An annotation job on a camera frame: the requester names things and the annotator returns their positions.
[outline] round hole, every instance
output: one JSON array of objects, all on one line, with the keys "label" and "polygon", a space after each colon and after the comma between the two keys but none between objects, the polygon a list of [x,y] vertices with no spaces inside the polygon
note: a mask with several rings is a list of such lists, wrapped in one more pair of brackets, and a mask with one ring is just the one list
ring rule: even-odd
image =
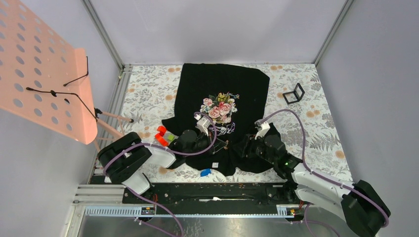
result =
[{"label": "round hole", "polygon": [[25,75],[23,75],[23,72],[19,69],[14,70],[14,72],[16,73],[16,75],[20,76],[21,78],[25,77]]},{"label": "round hole", "polygon": [[53,116],[51,118],[51,120],[52,120],[53,123],[58,124],[58,119],[56,117]]},{"label": "round hole", "polygon": [[23,92],[23,87],[19,83],[15,83],[14,88],[20,92]]},{"label": "round hole", "polygon": [[7,13],[3,9],[1,9],[1,8],[0,8],[0,14],[2,14],[4,16],[7,16]]},{"label": "round hole", "polygon": [[20,64],[25,64],[25,61],[23,61],[23,59],[19,56],[16,56],[16,60],[20,63]]},{"label": "round hole", "polygon": [[34,83],[38,88],[42,88],[42,84],[39,81],[36,80]]},{"label": "round hole", "polygon": [[58,106],[57,106],[56,104],[54,104],[54,103],[51,103],[51,107],[52,107],[54,110],[58,110]]},{"label": "round hole", "polygon": [[19,107],[19,108],[22,108],[22,107],[23,107],[23,103],[22,103],[22,101],[20,101],[20,100],[18,100],[18,99],[14,99],[14,100],[13,100],[13,103],[14,103],[14,105],[15,105],[15,106],[17,106],[17,107]]},{"label": "round hole", "polygon": [[22,53],[24,53],[24,52],[25,52],[25,49],[24,49],[22,46],[20,46],[20,44],[17,44],[17,45],[16,45],[16,47],[17,47],[17,49],[18,49],[19,51],[21,51]]},{"label": "round hole", "polygon": [[38,53],[41,53],[41,50],[38,48],[38,46],[34,46],[34,48]]},{"label": "round hole", "polygon": [[40,42],[41,42],[41,39],[39,39],[39,37],[38,37],[38,36],[35,36],[34,38],[35,38],[35,40],[36,40],[38,43],[40,43]]},{"label": "round hole", "polygon": [[38,57],[34,57],[34,59],[35,59],[35,61],[36,61],[37,63],[39,63],[39,64],[41,64],[41,63],[42,63],[42,61],[41,61]]},{"label": "round hole", "polygon": [[24,15],[22,15],[22,13],[19,13],[20,19],[26,21],[26,17]]},{"label": "round hole", "polygon": [[23,31],[25,31],[26,29],[25,29],[25,27],[22,25],[22,24],[20,24],[20,23],[17,23],[17,26],[21,29],[21,30],[23,30]]},{"label": "round hole", "polygon": [[36,74],[38,74],[38,75],[42,75],[42,73],[39,71],[39,69],[38,69],[38,68],[34,68],[34,70],[35,70],[35,73],[36,73]]},{"label": "round hole", "polygon": [[20,9],[21,9],[22,11],[26,12],[26,8],[25,8],[24,6],[19,5],[19,7],[20,7]]},{"label": "round hole", "polygon": [[1,2],[3,3],[3,5],[9,6],[9,4],[5,0],[1,0]]},{"label": "round hole", "polygon": [[42,112],[39,109],[34,109],[34,112],[37,116],[39,116],[39,117],[42,116]]},{"label": "round hole", "polygon": [[38,94],[35,94],[35,99],[38,100],[39,102],[42,102],[42,97]]},{"label": "round hole", "polygon": [[25,41],[25,38],[21,35],[21,34],[17,34],[17,37],[21,40],[21,41]]}]

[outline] pegboard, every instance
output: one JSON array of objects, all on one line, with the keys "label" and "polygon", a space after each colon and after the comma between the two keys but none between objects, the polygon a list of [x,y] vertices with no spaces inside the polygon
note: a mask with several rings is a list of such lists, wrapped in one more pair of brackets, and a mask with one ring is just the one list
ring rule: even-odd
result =
[{"label": "pegboard", "polygon": [[[0,108],[84,144],[97,134],[84,49],[74,49],[19,0],[0,0]],[[27,90],[30,87],[39,93]],[[75,93],[75,95],[58,94]]]}]

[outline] gray floor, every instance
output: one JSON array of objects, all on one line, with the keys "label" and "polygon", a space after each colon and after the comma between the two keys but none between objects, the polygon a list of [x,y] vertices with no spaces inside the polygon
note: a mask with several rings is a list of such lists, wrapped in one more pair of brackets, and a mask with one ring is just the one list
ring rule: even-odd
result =
[{"label": "gray floor", "polygon": [[[356,237],[346,223],[335,215],[319,209],[310,208],[308,220],[325,222],[333,226],[342,237]],[[282,224],[279,218],[182,218],[185,237],[309,237],[310,232],[304,224]],[[172,218],[154,218],[150,224],[180,235],[179,228]],[[335,237],[336,234],[320,225],[311,224],[317,237]],[[126,217],[84,218],[80,237],[167,237],[150,227],[133,222]]]}]

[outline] leaf pattern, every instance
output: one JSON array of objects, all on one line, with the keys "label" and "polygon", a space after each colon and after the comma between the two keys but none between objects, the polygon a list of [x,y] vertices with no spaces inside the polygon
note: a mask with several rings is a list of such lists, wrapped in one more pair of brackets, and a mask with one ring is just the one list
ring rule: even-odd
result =
[{"label": "leaf pattern", "polygon": [[[251,64],[244,67],[256,68],[270,77],[264,117],[279,109],[295,111],[301,118],[307,134],[305,157],[310,167],[333,175],[342,180],[352,180],[344,158],[343,149],[327,104],[319,76],[313,64]],[[144,142],[158,144],[154,139],[161,120],[174,116],[174,102],[180,81],[181,65],[134,66],[130,77],[122,116],[134,119],[134,123],[124,122],[126,132],[137,132]],[[299,82],[306,94],[302,101],[287,105],[282,94],[292,91]],[[287,150],[301,157],[301,128],[290,113],[274,116],[270,122],[281,133]],[[102,166],[96,162],[96,174],[101,174]],[[145,163],[141,167],[151,182],[281,182],[273,169],[260,174],[236,169],[233,176],[224,177],[211,170],[211,174],[201,177],[201,171],[183,164],[174,171],[161,172],[157,165]]]}]

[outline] fern pattern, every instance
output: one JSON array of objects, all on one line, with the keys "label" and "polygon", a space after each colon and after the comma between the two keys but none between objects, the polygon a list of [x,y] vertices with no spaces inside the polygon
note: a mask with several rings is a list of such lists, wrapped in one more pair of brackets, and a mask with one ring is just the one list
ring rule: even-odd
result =
[{"label": "fern pattern", "polygon": [[[327,104],[319,76],[313,64],[250,64],[244,67],[256,68],[270,77],[268,97],[264,116],[279,109],[295,111],[301,118],[307,135],[305,157],[307,163],[316,170],[351,180],[351,174],[344,158],[340,139]],[[124,130],[137,132],[144,142],[158,144],[154,139],[161,120],[174,116],[174,102],[182,71],[181,65],[143,65],[133,67],[121,115],[134,119],[134,123],[124,122]],[[299,103],[287,105],[282,93],[294,89],[301,83],[306,94]],[[301,157],[301,128],[290,113],[274,116],[270,122],[280,132],[287,150]],[[96,162],[100,172],[101,165]],[[200,177],[201,171],[183,164],[176,170],[160,172],[154,164],[141,167],[151,182],[281,182],[273,169],[260,174],[236,169],[234,175],[224,177],[216,170]]]}]

